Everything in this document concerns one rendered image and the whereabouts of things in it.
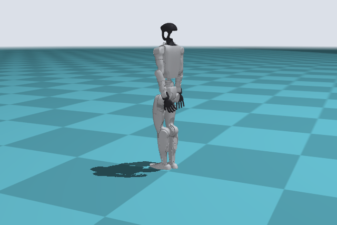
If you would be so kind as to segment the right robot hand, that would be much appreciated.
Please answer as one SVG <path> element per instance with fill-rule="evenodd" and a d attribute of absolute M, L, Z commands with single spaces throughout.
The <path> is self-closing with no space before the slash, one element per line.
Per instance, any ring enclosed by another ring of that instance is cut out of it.
<path fill-rule="evenodd" d="M 182 97 L 182 88 L 181 88 L 181 93 L 179 93 L 180 94 L 180 99 L 179 99 L 179 101 L 178 101 L 178 104 L 179 104 L 179 108 L 180 108 L 180 103 L 181 103 L 181 108 L 182 108 L 182 102 L 183 102 L 183 106 L 184 106 L 184 101 L 183 101 L 183 97 Z M 177 108 L 177 103 L 176 103 L 176 108 Z"/>

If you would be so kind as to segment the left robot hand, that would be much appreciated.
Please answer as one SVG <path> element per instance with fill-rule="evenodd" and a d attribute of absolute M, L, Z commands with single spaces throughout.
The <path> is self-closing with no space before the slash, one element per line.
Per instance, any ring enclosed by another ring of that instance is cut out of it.
<path fill-rule="evenodd" d="M 162 98 L 164 100 L 164 110 L 166 110 L 169 113 L 173 113 L 174 111 L 177 110 L 177 108 L 173 105 L 173 102 L 169 99 L 169 94 L 166 92 L 167 97 L 166 98 Z M 166 108 L 165 108 L 166 107 Z M 174 108 L 173 108 L 174 107 Z M 175 110 L 176 109 L 176 110 Z M 169 111 L 170 110 L 170 111 Z"/>

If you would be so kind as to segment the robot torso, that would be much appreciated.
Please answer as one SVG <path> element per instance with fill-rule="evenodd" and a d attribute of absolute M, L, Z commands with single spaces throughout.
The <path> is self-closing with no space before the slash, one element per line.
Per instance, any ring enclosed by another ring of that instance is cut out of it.
<path fill-rule="evenodd" d="M 175 43 L 175 42 L 174 42 Z M 176 44 L 177 45 L 177 44 Z M 177 78 L 180 71 L 181 49 L 177 46 L 170 46 L 163 43 L 159 47 L 164 46 L 164 75 L 169 99 L 172 101 L 176 98 L 177 89 L 171 79 Z"/>

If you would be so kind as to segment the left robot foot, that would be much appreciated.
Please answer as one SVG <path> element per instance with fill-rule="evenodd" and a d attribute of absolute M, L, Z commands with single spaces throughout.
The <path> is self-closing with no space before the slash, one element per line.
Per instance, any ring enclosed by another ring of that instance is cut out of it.
<path fill-rule="evenodd" d="M 150 167 L 155 168 L 155 169 L 162 169 L 162 170 L 171 170 L 170 164 L 162 165 L 162 163 L 151 163 Z"/>

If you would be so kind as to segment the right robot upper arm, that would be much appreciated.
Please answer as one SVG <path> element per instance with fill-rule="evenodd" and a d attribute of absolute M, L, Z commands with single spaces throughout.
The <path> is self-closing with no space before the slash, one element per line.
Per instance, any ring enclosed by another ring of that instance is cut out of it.
<path fill-rule="evenodd" d="M 180 71 L 179 74 L 183 72 L 183 54 L 184 54 L 184 48 L 180 46 L 181 49 L 181 60 L 180 60 Z"/>

